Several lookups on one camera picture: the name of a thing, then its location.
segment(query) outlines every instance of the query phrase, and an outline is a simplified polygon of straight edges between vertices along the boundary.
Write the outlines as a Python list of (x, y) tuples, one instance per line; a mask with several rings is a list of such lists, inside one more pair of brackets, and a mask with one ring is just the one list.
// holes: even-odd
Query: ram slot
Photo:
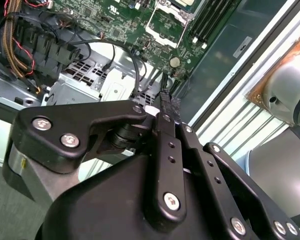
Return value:
[(222, 8), (220, 12), (217, 13), (216, 19), (213, 21), (213, 23), (209, 26), (209, 28), (206, 29), (204, 35), (201, 35), (203, 41), (207, 42), (208, 38), (211, 36), (215, 28), (218, 26), (220, 21), (223, 19), (223, 17), (227, 14), (228, 10), (230, 9), (232, 3), (234, 0), (228, 1)]
[(222, 17), (227, 13), (233, 0), (215, 0), (208, 2), (206, 10), (202, 12), (200, 17), (192, 28), (191, 34), (197, 37), (201, 42), (206, 42), (207, 36), (219, 24)]
[(192, 26), (191, 34), (196, 36), (196, 33), (200, 31), (202, 23), (205, 22), (205, 19), (209, 17), (209, 14), (212, 13), (212, 6), (217, 3), (218, 0), (208, 0), (206, 4), (202, 7), (201, 13), (197, 16), (195, 23)]

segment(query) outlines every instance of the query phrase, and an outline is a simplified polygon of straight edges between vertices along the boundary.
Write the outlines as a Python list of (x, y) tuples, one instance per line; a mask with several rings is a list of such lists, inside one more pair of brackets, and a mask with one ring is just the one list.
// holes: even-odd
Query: chip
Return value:
[(120, 31), (118, 31), (117, 29), (113, 30), (113, 36), (115, 36), (116, 38), (119, 37), (120, 35)]
[(85, 10), (84, 10), (84, 15), (86, 15), (87, 17), (90, 17), (91, 13), (92, 13), (91, 9), (86, 7)]

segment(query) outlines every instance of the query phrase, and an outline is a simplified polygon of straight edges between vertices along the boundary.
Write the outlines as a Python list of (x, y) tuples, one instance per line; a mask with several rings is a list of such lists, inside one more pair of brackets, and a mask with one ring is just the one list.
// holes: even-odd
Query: black cable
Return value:
[(55, 15), (66, 16), (66, 17), (69, 17), (70, 19), (73, 18), (70, 14), (65, 13), (65, 12), (58, 12), (58, 11), (44, 10), (44, 9), (42, 9), (42, 8), (37, 8), (37, 7), (29, 6), (29, 5), (28, 5), (28, 7), (31, 8), (31, 9), (34, 9), (34, 10), (39, 11), (39, 12), (40, 12), (39, 15), (38, 15), (39, 18), (40, 18), (40, 16), (41, 16), (41, 14), (43, 14), (43, 13), (48, 13), (48, 14), (52, 14), (52, 15), (55, 14)]
[(75, 39), (75, 37), (78, 35), (78, 31), (79, 31), (79, 30), (78, 30), (77, 24), (74, 24), (74, 32), (73, 32), (72, 37), (69, 39), (69, 41), (63, 43), (62, 46), (67, 45), (67, 44), (69, 44), (70, 42), (72, 42), (72, 41)]
[(139, 67), (138, 67), (136, 57), (132, 54), (132, 52), (124, 44), (113, 41), (113, 40), (89, 39), (89, 40), (72, 42), (71, 44), (72, 45), (80, 45), (80, 44), (90, 44), (90, 43), (112, 44), (119, 48), (122, 48), (123, 50), (125, 50), (128, 53), (129, 57), (132, 60), (134, 70), (135, 70), (135, 84), (134, 84), (134, 90), (133, 90), (132, 94), (134, 96), (136, 96), (138, 94), (138, 89), (139, 89), (139, 84), (140, 84), (140, 72), (139, 72)]
[(4, 73), (2, 73), (0, 71), (0, 77), (3, 79), (3, 80), (6, 80), (6, 81), (12, 81), (12, 79), (10, 77), (8, 77), (7, 75), (5, 75)]
[(161, 90), (166, 89), (168, 84), (168, 74), (163, 73), (161, 79)]
[(29, 15), (29, 14), (25, 14), (25, 13), (21, 13), (21, 12), (10, 12), (8, 13), (1, 21), (0, 21), (0, 28), (3, 26), (3, 24), (5, 23), (5, 21), (7, 20), (8, 17), (10, 16), (15, 16), (18, 18), (23, 18), (23, 19), (28, 19), (34, 22), (37, 22), (39, 24), (43, 24), (44, 26), (46, 26), (47, 28), (49, 28), (51, 30), (51, 32), (54, 34), (55, 36), (55, 40), (57, 42), (59, 42), (59, 36), (56, 32), (56, 30), (48, 23), (46, 22), (42, 22), (38, 17)]
[[(80, 36), (80, 34), (77, 35), (78, 38), (80, 38), (82, 41), (86, 41), (82, 36)], [(88, 60), (91, 55), (92, 55), (92, 49), (91, 49), (91, 46), (89, 45), (89, 43), (85, 43), (84, 45), (86, 45), (86, 47), (88, 48), (88, 56), (86, 58), (83, 58), (83, 59), (75, 59), (75, 61), (85, 61), (85, 60)]]
[(112, 48), (113, 48), (113, 55), (112, 55), (112, 59), (106, 64), (103, 66), (102, 68), (102, 71), (105, 72), (107, 71), (109, 68), (111, 68), (112, 64), (114, 63), (115, 61), (115, 57), (116, 57), (116, 48), (114, 45), (112, 45)]
[(175, 93), (175, 91), (178, 89), (179, 85), (180, 85), (180, 82), (175, 80), (169, 91), (171, 95)]
[[(32, 8), (32, 9), (35, 9), (35, 10), (38, 10), (36, 7), (31, 7), (31, 6), (28, 6), (29, 8)], [(44, 11), (44, 10), (41, 10), (40, 9), (40, 13), (39, 13), (39, 15), (38, 15), (38, 18), (40, 19), (40, 17), (41, 17), (41, 14), (43, 14), (43, 13), (50, 13), (50, 14), (48, 14), (46, 17), (45, 17), (45, 19), (44, 20), (47, 20), (47, 18), (49, 17), (49, 15), (52, 15), (52, 12), (50, 12), (50, 11)]]
[(187, 96), (189, 89), (190, 89), (190, 78), (188, 79), (186, 90), (183, 93), (183, 95), (180, 97), (180, 99), (184, 99)]
[(100, 28), (95, 23), (93, 23), (92, 21), (90, 21), (89, 19), (85, 19), (85, 18), (82, 18), (82, 17), (80, 17), (80, 18), (73, 18), (73, 19), (76, 20), (76, 21), (87, 22), (90, 25), (92, 25), (93, 27), (95, 27), (99, 32), (101, 32)]
[(150, 89), (150, 87), (153, 86), (153, 84), (155, 83), (155, 81), (157, 80), (157, 78), (161, 75), (161, 72), (158, 71), (156, 73), (156, 75), (154, 75), (154, 77), (150, 80), (149, 85), (142, 91), (138, 92), (138, 94), (136, 96), (140, 96), (142, 94), (145, 94), (146, 92), (148, 92), (148, 90)]
[(147, 69), (145, 61), (143, 61), (141, 58), (140, 58), (140, 61), (142, 62), (143, 66), (144, 66), (144, 74), (140, 78), (140, 82), (142, 82), (142, 80), (145, 79), (145, 77), (147, 75), (148, 69)]
[(42, 91), (44, 91), (45, 93), (47, 93), (48, 91), (46, 90), (46, 88), (44, 87), (43, 82), (41, 81), (39, 75), (37, 75), (36, 71), (33, 72), (33, 80), (35, 81), (35, 84), (37, 87), (40, 87), (40, 89)]
[(17, 80), (15, 75), (13, 75), (12, 72), (6, 66), (4, 66), (1, 61), (0, 61), (0, 73), (5, 75), (6, 77), (8, 77), (10, 81), (16, 81)]

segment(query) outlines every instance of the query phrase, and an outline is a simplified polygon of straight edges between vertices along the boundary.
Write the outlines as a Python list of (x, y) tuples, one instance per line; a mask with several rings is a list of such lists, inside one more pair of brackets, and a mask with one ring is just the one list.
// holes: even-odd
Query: orange wire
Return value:
[(34, 58), (33, 58), (33, 56), (30, 54), (30, 52), (28, 52), (26, 49), (24, 49), (22, 46), (21, 46), (21, 44), (15, 39), (15, 38), (13, 38), (13, 40), (15, 41), (15, 43), (17, 44), (17, 46), (21, 49), (21, 50), (23, 50), (23, 51), (25, 51), (25, 53), (28, 55), (28, 57), (31, 59), (31, 61), (32, 61), (32, 63), (31, 63), (31, 72), (29, 72), (29, 73), (27, 73), (26, 74), (26, 76), (27, 75), (31, 75), (31, 74), (33, 74), (34, 73), (34, 69), (35, 69), (35, 60), (34, 60)]

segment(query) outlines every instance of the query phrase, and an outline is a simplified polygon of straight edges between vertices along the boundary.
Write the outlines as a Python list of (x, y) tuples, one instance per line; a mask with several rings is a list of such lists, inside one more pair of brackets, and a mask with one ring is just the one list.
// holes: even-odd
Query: capacitor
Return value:
[(180, 58), (178, 58), (177, 56), (174, 56), (170, 59), (170, 66), (172, 68), (174, 68), (174, 69), (178, 68), (178, 67), (180, 67), (180, 65), (181, 65), (181, 61), (180, 61)]
[(131, 53), (135, 56), (140, 56), (140, 54), (141, 54), (140, 51), (135, 48), (132, 48)]

